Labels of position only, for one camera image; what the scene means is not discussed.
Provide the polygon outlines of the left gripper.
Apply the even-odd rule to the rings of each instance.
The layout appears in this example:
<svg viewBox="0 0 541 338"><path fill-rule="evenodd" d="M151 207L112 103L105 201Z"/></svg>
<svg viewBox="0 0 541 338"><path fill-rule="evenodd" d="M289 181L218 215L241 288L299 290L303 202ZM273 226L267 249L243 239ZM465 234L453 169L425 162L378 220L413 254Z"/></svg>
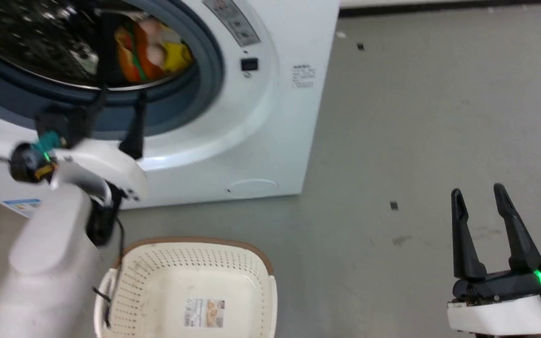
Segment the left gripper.
<svg viewBox="0 0 541 338"><path fill-rule="evenodd" d="M141 200L149 193L145 171L139 166L144 152L147 92L139 92L126 137L114 145L93 139L98 115L105 109L108 85L102 84L90 105L51 106L36 114L37 139L19 143L9 156L9 172L15 181L37 184L49 180L61 184L62 171L88 184L101 182L99 198Z"/></svg>

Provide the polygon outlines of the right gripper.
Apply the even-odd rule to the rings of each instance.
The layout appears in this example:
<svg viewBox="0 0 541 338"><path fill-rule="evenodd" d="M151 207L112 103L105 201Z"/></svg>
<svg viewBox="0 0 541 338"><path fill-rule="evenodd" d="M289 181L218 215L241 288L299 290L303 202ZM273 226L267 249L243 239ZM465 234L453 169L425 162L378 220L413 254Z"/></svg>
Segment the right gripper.
<svg viewBox="0 0 541 338"><path fill-rule="evenodd" d="M505 186L496 183L493 189L505 224L511 271L487 275L468 227L462 191L455 188L451 191L453 270L461 280L455 282L454 298L447 304L448 324L477 337L541 337L541 254Z"/></svg>

